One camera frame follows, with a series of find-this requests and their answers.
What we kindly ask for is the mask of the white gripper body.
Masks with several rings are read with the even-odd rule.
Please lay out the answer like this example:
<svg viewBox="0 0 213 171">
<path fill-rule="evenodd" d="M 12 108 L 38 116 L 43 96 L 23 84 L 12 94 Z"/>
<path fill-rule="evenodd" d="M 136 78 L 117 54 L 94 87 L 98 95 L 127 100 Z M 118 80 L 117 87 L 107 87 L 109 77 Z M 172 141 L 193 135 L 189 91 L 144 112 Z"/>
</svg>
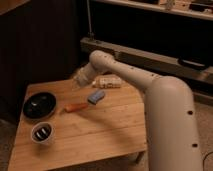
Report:
<svg viewBox="0 0 213 171">
<path fill-rule="evenodd" d="M 74 76 L 74 80 L 80 87 L 84 87 L 91 84 L 97 75 L 98 71 L 90 63 L 88 63 L 77 71 Z"/>
</svg>

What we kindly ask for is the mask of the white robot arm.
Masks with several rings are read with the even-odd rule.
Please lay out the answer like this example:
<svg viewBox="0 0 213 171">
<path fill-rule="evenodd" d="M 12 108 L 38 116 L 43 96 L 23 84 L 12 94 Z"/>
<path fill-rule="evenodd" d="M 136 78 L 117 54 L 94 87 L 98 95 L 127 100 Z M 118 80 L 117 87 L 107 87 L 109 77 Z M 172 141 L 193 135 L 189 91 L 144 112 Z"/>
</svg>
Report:
<svg viewBox="0 0 213 171">
<path fill-rule="evenodd" d="M 118 62 L 95 50 L 77 71 L 81 87 L 111 72 L 145 94 L 149 171 L 203 171 L 193 92 L 181 79 Z"/>
</svg>

